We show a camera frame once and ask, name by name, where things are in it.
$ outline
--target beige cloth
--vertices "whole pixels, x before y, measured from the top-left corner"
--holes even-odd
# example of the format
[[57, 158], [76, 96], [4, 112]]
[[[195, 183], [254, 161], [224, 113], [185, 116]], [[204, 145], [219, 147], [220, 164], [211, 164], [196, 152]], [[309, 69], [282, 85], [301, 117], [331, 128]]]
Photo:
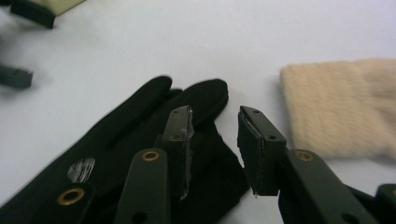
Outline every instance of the beige cloth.
[[289, 65], [281, 82], [297, 148], [396, 158], [396, 60]]

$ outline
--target metal ring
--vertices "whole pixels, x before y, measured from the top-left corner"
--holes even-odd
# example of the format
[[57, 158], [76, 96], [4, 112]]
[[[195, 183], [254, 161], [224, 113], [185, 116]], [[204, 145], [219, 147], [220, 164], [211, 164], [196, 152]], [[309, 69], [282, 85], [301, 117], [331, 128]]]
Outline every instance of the metal ring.
[[311, 153], [305, 151], [297, 151], [295, 155], [301, 161], [312, 161], [314, 159]]
[[160, 153], [156, 151], [148, 151], [142, 156], [143, 161], [155, 161], [158, 158], [160, 158]]
[[[77, 195], [70, 199], [66, 198], [66, 196], [70, 193], [76, 193]], [[84, 189], [81, 188], [68, 189], [67, 191], [59, 195], [57, 202], [60, 205], [70, 205], [72, 203], [78, 202], [82, 197], [84, 197], [84, 194]]]

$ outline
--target white surface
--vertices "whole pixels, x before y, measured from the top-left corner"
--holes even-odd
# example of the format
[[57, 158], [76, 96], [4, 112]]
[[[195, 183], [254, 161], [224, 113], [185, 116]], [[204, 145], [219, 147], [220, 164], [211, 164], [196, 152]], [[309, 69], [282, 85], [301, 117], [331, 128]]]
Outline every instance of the white surface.
[[[217, 120], [238, 154], [240, 105], [260, 109], [290, 141], [279, 69], [396, 57], [393, 0], [89, 0], [52, 31], [0, 8], [0, 62], [35, 72], [32, 88], [0, 87], [0, 204], [152, 77], [175, 87], [214, 77], [230, 102]], [[329, 161], [347, 184], [374, 194], [396, 183], [387, 158]], [[281, 223], [276, 198], [247, 194], [223, 223]]]

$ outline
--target black glove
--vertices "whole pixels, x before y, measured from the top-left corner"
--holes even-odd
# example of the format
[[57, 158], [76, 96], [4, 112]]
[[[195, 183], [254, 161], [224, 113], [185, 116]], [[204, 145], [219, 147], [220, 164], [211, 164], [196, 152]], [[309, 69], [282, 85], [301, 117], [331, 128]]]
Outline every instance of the black glove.
[[[153, 146], [169, 113], [183, 105], [193, 111], [194, 151], [191, 189], [186, 200], [172, 201], [172, 223], [214, 223], [248, 189], [242, 168], [213, 120], [226, 106], [225, 82], [214, 79], [184, 91], [170, 90], [169, 77], [156, 77], [96, 123], [0, 209], [0, 223], [30, 223], [52, 192], [71, 183], [95, 189], [98, 213], [91, 223], [111, 223], [134, 154]], [[78, 172], [78, 163], [89, 167]]]

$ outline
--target folded towel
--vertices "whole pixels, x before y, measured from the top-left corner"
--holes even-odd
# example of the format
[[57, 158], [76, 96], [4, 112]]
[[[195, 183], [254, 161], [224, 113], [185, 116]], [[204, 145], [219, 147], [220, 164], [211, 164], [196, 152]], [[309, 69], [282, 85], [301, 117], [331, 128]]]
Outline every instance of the folded towel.
[[297, 148], [396, 158], [396, 60], [289, 65], [281, 82]]

